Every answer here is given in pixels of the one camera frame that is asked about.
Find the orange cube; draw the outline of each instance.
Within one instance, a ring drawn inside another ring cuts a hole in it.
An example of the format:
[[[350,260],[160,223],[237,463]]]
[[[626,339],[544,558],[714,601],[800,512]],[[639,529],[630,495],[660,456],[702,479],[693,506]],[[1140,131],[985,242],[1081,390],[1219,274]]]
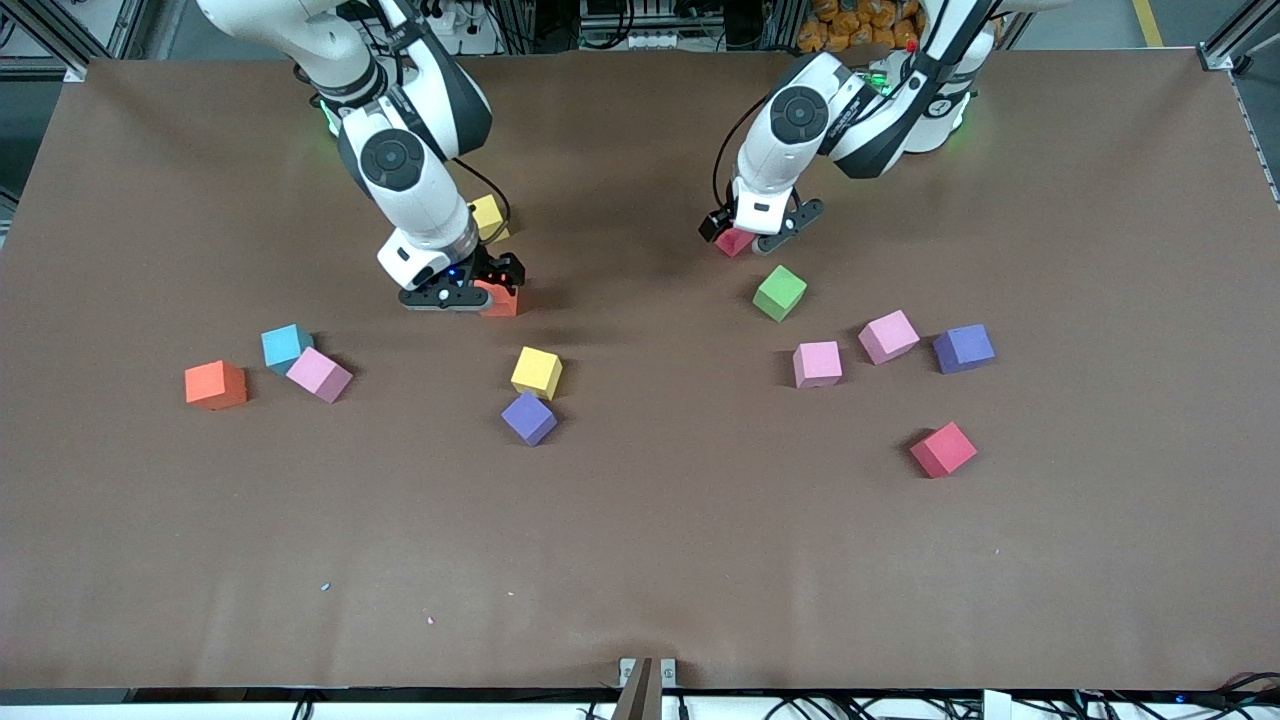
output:
[[[517,300],[520,300],[520,288],[516,288],[516,295],[509,295],[507,288],[500,284],[476,281],[475,286],[488,290],[489,295],[493,296],[493,306],[480,311],[485,318],[515,318],[520,313],[516,307]]]
[[[225,360],[189,368],[187,402],[205,410],[223,410],[248,401],[244,370]]]

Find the metal frame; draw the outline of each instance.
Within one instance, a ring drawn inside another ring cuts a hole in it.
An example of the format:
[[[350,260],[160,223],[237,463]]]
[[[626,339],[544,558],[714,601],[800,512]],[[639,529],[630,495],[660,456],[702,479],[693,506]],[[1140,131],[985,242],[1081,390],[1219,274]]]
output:
[[[67,70],[81,78],[90,60],[110,56],[106,46],[54,0],[0,0],[0,8]]]
[[[1280,0],[1245,0],[1217,32],[1197,46],[1201,67],[1206,70],[1230,70],[1235,67],[1231,55],[1277,10]]]

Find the foam cube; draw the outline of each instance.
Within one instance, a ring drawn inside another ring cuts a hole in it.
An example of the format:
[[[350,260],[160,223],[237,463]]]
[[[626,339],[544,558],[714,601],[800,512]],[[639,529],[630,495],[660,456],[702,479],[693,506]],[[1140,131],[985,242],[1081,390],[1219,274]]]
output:
[[[737,254],[750,247],[753,242],[755,242],[755,233],[728,228],[716,238],[716,247],[723,250],[724,255],[730,258],[737,258]]]
[[[858,333],[858,341],[867,348],[872,364],[879,365],[905,355],[908,350],[920,342],[920,336],[915,334],[915,328],[906,319],[906,314],[896,310],[867,323],[863,332]]]
[[[351,382],[352,374],[315,347],[308,347],[284,377],[320,400],[333,402]]]
[[[938,366],[946,374],[980,368],[996,356],[987,337],[987,328],[980,323],[952,328],[933,341],[933,352],[938,356]]]
[[[188,368],[183,374],[187,402],[205,410],[223,410],[248,401],[244,370],[225,360]]]
[[[489,237],[498,229],[502,224],[502,210],[498,210],[498,201],[493,199],[492,195],[485,195],[480,200],[476,200],[470,205],[471,217],[476,220],[476,227],[480,228],[480,241],[481,242],[498,242],[499,240],[507,240],[511,237],[511,232],[507,228],[502,228],[502,234],[493,238]]]
[[[800,296],[804,295],[806,287],[809,284],[797,278],[795,273],[778,265],[760,283],[751,302],[764,310],[765,315],[781,323],[787,313],[796,306],[796,302],[800,302]]]
[[[829,387],[840,382],[840,346],[829,342],[801,342],[791,356],[796,387]]]
[[[262,363],[278,375],[287,375],[302,351],[315,341],[298,325],[284,325],[262,333]]]
[[[556,415],[527,389],[502,411],[502,419],[530,446],[541,442],[556,427]]]
[[[520,351],[520,360],[516,360],[511,384],[516,386],[516,392],[529,391],[543,400],[552,400],[563,370],[559,356],[526,347]]]
[[[481,310],[480,315],[485,318],[515,318],[518,310],[520,288],[516,288],[516,295],[507,292],[507,288],[500,284],[486,283],[484,281],[476,281],[475,286],[489,291],[493,296],[493,306],[488,310]]]
[[[978,450],[964,437],[955,423],[947,423],[911,447],[911,455],[924,468],[931,478],[942,478],[955,473],[968,462]]]

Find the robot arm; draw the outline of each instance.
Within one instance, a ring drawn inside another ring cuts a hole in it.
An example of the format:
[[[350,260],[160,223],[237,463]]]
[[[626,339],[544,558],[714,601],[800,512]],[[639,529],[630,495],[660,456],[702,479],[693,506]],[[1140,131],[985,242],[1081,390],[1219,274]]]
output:
[[[987,23],[992,1],[924,0],[925,12],[937,5],[943,12],[929,15],[922,49],[896,55],[891,72],[899,82],[888,96],[827,53],[796,60],[751,123],[737,152],[731,205],[708,218],[704,237],[714,240],[732,219],[762,236],[758,252],[771,252],[822,211],[820,201],[787,210],[796,179],[814,156],[828,155],[851,178],[874,178],[904,150],[941,145],[993,47]]]
[[[329,14],[342,0],[197,0],[236,37],[282,50],[342,118],[338,154],[356,183],[396,225],[378,260],[412,309],[484,310],[485,281],[515,293],[524,266],[485,251],[467,202],[444,163],[484,145],[493,114],[484,94],[406,0],[372,0],[394,54],[419,68],[389,83],[360,35]]]

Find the pink cube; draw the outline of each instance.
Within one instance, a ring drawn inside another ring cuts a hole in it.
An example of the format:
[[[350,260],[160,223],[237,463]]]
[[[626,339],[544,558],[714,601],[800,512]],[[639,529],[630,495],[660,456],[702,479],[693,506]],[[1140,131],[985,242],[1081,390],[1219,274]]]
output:
[[[298,383],[307,392],[325,402],[338,400],[338,395],[342,393],[352,378],[349,372],[325,357],[314,347],[303,350],[302,355],[298,356],[284,377]]]
[[[829,387],[844,374],[835,342],[801,342],[791,363],[796,368],[796,387]]]
[[[947,423],[929,437],[915,443],[911,447],[911,455],[924,468],[925,475],[942,478],[955,473],[960,465],[978,455],[978,448],[969,442],[969,438],[960,432],[955,423]]]
[[[716,247],[723,250],[724,255],[730,258],[737,258],[737,254],[745,247],[750,247],[753,242],[755,242],[755,233],[728,228],[716,238]]]
[[[867,355],[870,355],[872,364],[879,365],[905,355],[920,342],[920,336],[915,334],[915,328],[906,319],[906,314],[897,310],[867,323],[863,332],[858,333],[858,340],[867,348]]]

